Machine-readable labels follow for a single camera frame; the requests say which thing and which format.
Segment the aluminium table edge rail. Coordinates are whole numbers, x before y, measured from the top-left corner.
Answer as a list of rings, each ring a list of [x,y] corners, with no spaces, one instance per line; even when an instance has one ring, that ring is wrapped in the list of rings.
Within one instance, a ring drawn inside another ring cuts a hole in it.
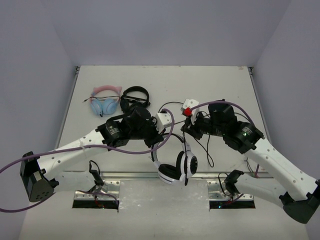
[[[66,173],[71,174],[79,174],[82,173],[81,171],[63,171],[59,173],[59,175],[64,175]],[[194,178],[203,178],[203,179],[210,179],[218,177],[219,172],[200,172],[193,175]],[[258,178],[266,179],[272,178],[272,176],[267,172],[258,173]],[[101,172],[102,177],[106,178],[156,178],[158,177],[157,172]]]

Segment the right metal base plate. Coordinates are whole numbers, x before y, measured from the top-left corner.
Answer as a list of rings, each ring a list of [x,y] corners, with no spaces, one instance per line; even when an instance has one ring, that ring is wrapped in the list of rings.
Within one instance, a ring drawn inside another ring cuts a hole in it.
[[[229,200],[237,201],[253,201],[254,197],[250,194],[236,194],[231,196],[227,190],[222,190],[225,188],[224,180],[219,181],[217,178],[207,180],[207,189],[208,189],[208,199],[210,201],[222,201],[226,202]]]

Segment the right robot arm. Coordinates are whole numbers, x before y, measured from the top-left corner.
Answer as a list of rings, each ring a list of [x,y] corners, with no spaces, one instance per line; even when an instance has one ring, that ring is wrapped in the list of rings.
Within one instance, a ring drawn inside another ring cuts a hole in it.
[[[228,147],[263,167],[271,176],[255,178],[233,170],[224,181],[232,196],[253,195],[279,206],[293,220],[308,223],[320,206],[320,181],[283,156],[252,120],[239,121],[234,108],[242,110],[223,99],[206,103],[186,99],[181,107],[186,116],[181,129],[197,140],[203,135],[221,137]]]

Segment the metal base plate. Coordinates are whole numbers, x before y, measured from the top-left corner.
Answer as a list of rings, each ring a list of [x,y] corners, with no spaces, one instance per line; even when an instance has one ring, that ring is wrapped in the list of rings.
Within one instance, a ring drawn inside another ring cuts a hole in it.
[[[94,185],[89,190],[76,190],[74,192],[74,200],[100,200],[100,201],[115,201],[119,200],[120,195],[120,180],[104,180],[104,185]]]
[[[225,188],[224,180],[219,181],[217,178],[207,180],[207,189],[208,189],[208,199],[210,201],[222,201],[226,202],[229,200],[237,201],[253,201],[254,197],[250,194],[236,194],[231,196],[227,190],[222,190]]]

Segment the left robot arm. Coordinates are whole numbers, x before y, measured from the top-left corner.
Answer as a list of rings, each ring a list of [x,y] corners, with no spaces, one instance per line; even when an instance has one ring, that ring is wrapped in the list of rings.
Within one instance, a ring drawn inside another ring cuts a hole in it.
[[[55,150],[35,154],[32,151],[22,156],[20,177],[28,200],[36,203],[49,198],[61,183],[60,175],[76,163],[89,159],[103,151],[122,150],[130,140],[141,140],[148,147],[146,154],[152,153],[164,142],[164,130],[172,126],[172,115],[162,111],[152,116],[143,108],[109,118],[85,136]]]

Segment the pink and blue cat headphones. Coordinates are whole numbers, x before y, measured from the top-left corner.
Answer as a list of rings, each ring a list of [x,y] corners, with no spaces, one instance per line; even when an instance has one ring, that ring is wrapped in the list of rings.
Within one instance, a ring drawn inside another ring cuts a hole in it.
[[[103,91],[114,92],[115,99],[113,96],[110,96],[102,101],[101,98],[97,97],[96,95]],[[121,86],[102,85],[99,87],[94,87],[90,94],[90,97],[85,99],[84,102],[90,102],[91,110],[93,111],[93,114],[96,116],[103,117],[104,115],[112,115],[116,112],[117,107],[120,103],[121,92]]]

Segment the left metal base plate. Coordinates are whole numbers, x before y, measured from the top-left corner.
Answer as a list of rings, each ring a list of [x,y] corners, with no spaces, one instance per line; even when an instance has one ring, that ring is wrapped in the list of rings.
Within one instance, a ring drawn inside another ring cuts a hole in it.
[[[115,201],[119,200],[120,195],[120,180],[104,180],[104,185],[94,185],[89,190],[76,190],[74,192],[74,200],[100,200],[100,201]]]

